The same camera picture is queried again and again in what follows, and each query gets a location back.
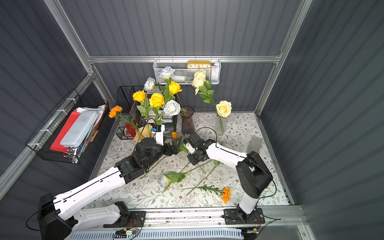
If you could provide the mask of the grey packet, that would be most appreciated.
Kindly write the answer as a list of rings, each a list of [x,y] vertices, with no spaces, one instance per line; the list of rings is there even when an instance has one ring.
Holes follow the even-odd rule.
[[[247,152],[248,153],[256,152],[256,153],[260,154],[262,143],[263,143],[262,138],[259,138],[257,136],[252,136],[251,140],[249,142],[249,145],[248,145]]]

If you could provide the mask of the orange rose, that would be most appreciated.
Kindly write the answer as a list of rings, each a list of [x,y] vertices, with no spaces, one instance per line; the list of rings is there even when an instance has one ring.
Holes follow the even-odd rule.
[[[154,121],[156,124],[161,124],[162,122],[162,113],[160,113],[160,109],[164,107],[165,105],[165,98],[160,93],[155,93],[151,96],[149,99],[150,106],[152,107],[152,111],[155,114]]]
[[[181,92],[182,89],[181,89],[181,86],[174,82],[174,81],[171,81],[170,84],[169,84],[169,92],[173,95],[176,95],[177,93]]]
[[[133,94],[133,100],[138,102],[137,109],[141,113],[142,116],[146,118],[146,120],[149,119],[149,110],[150,110],[150,103],[149,99],[147,97],[147,93],[142,91],[137,91]]]

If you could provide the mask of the red leather wallet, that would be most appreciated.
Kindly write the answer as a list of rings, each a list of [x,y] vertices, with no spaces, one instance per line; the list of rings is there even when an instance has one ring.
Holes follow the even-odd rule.
[[[136,136],[136,130],[131,124],[126,124],[124,129],[125,135],[128,138],[135,138]]]

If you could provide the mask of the cream rose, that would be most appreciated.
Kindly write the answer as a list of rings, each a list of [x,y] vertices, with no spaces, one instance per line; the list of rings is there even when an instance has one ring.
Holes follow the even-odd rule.
[[[209,80],[203,77],[195,77],[192,81],[192,86],[195,88],[195,95],[199,94],[205,103],[212,103],[216,108],[217,103],[213,99],[214,90]]]
[[[197,72],[194,73],[194,80],[196,79],[203,79],[206,80],[206,70],[199,69]]]
[[[222,118],[227,118],[232,111],[232,103],[228,101],[220,101],[216,104],[217,114]]]

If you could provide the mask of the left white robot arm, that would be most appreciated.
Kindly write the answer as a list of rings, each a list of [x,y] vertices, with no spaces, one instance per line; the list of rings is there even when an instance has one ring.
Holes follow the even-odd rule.
[[[98,209],[83,208],[109,191],[141,177],[162,156],[178,154],[180,145],[181,138],[163,145],[157,144],[154,138],[145,138],[136,145],[130,156],[102,175],[65,193],[42,196],[37,212],[42,239],[63,240],[72,232],[91,227],[123,228],[141,224],[145,214],[133,216],[124,202]]]

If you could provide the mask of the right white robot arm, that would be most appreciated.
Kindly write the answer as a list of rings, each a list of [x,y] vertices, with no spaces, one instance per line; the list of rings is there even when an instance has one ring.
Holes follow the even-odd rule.
[[[239,203],[239,212],[249,217],[255,210],[262,192],[273,181],[273,175],[259,153],[241,153],[226,148],[212,139],[203,140],[197,133],[183,143],[189,152],[190,163],[196,165],[205,160],[215,160],[236,170],[244,194]]]

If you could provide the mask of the pale blue rose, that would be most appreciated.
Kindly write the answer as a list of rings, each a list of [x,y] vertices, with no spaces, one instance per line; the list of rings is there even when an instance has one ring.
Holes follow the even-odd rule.
[[[181,111],[180,104],[174,100],[169,100],[167,103],[165,103],[164,109],[163,109],[163,112],[167,116],[178,115],[180,111]]]

